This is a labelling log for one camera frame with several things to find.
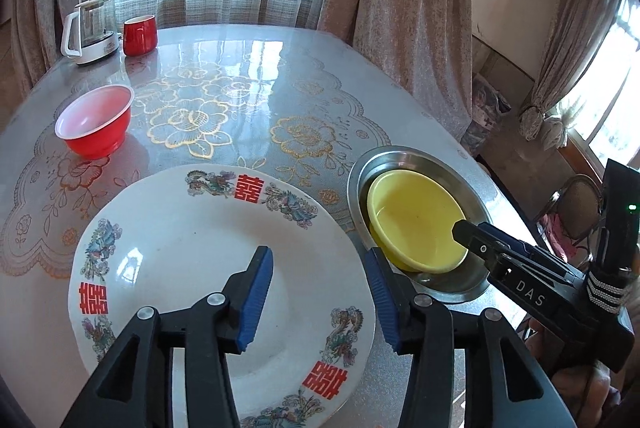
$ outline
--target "red mug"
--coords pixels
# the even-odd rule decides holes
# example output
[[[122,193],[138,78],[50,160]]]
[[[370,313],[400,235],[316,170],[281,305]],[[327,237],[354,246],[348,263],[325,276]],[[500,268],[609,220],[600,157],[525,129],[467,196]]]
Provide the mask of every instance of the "red mug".
[[[140,56],[158,46],[158,28],[153,14],[124,22],[122,49],[126,56]]]

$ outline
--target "electric kettle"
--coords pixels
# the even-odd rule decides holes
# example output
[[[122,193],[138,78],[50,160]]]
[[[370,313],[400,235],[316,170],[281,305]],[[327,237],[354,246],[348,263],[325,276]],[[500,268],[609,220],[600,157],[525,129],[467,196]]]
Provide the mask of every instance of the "electric kettle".
[[[72,27],[78,20],[71,48]],[[116,8],[114,0],[87,0],[76,5],[76,10],[65,19],[60,52],[76,64],[85,64],[109,56],[118,48]]]

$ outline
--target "metal dish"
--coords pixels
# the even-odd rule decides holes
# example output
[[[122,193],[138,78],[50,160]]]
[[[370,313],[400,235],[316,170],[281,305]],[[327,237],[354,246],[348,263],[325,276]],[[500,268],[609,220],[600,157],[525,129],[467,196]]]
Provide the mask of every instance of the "metal dish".
[[[433,179],[445,188],[462,208],[465,218],[473,223],[491,222],[482,200],[471,186],[452,168],[435,157],[402,146],[384,146],[365,153],[353,165],[347,181],[347,202],[351,219],[364,247],[376,245],[369,233],[367,193],[373,180],[388,170],[412,170]],[[404,272],[393,266],[397,272]],[[453,271],[446,274],[405,273],[415,287],[443,303],[475,300],[486,291],[488,271],[482,259],[473,253]]]

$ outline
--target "table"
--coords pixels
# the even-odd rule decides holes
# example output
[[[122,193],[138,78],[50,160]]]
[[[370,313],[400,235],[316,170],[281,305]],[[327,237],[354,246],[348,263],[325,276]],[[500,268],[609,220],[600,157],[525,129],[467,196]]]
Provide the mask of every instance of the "table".
[[[136,90],[122,148],[82,161],[53,132],[60,111],[103,84]],[[190,121],[185,112],[192,111]],[[329,34],[265,26],[161,30],[158,49],[78,67],[61,59],[0,136],[0,374],[38,428],[62,422],[88,378],[67,315],[78,239],[96,212],[142,177],[198,161],[251,167],[298,186],[351,236],[346,181],[365,151],[405,145],[443,160],[494,224],[532,242],[516,211],[446,131],[398,85]],[[458,310],[523,312],[490,288]],[[452,426],[463,416],[456,354]],[[397,426],[411,365],[376,330],[356,393],[327,428]]]

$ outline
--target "floral pattern on plate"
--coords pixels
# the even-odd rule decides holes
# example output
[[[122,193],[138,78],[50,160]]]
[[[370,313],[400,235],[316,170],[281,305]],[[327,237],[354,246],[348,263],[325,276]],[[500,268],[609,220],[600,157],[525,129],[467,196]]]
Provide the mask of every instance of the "floral pattern on plate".
[[[241,428],[301,428],[313,415],[324,411],[321,400],[312,395],[305,397],[306,389],[300,387],[297,394],[287,395],[279,406],[267,408],[258,417],[245,417]]]
[[[192,197],[203,195],[205,192],[211,195],[230,196],[241,201],[258,204],[258,198],[262,192],[264,181],[257,177],[249,177],[234,172],[221,171],[220,173],[207,173],[202,170],[193,170],[187,173],[185,178],[187,192]],[[312,220],[318,216],[318,207],[310,204],[307,199],[297,196],[288,189],[280,189],[274,183],[264,188],[265,198],[259,202],[266,204],[269,211],[280,211],[287,220],[294,221],[303,229],[312,225]]]
[[[327,336],[326,346],[320,352],[323,363],[337,363],[340,358],[344,368],[355,363],[358,349],[353,344],[358,340],[358,331],[363,321],[362,311],[356,307],[331,311],[331,326],[334,330]]]
[[[280,189],[270,183],[264,190],[262,201],[269,211],[280,211],[287,220],[295,221],[303,229],[308,229],[311,221],[318,216],[318,207],[293,194],[288,189]]]
[[[187,173],[185,182],[189,185],[187,192],[192,197],[204,195],[206,191],[211,195],[224,195],[225,198],[229,198],[235,191],[235,186],[231,182],[234,178],[236,178],[234,172],[221,171],[220,174],[216,174],[193,170]]]
[[[93,322],[85,318],[82,320],[82,328],[87,339],[94,342],[95,357],[100,363],[116,340],[109,318],[102,314],[96,316]]]
[[[93,281],[97,276],[104,283],[104,276],[109,272],[107,260],[116,249],[116,240],[122,235],[122,228],[118,224],[112,225],[109,220],[102,218],[86,248],[86,260],[80,270],[87,280]]]

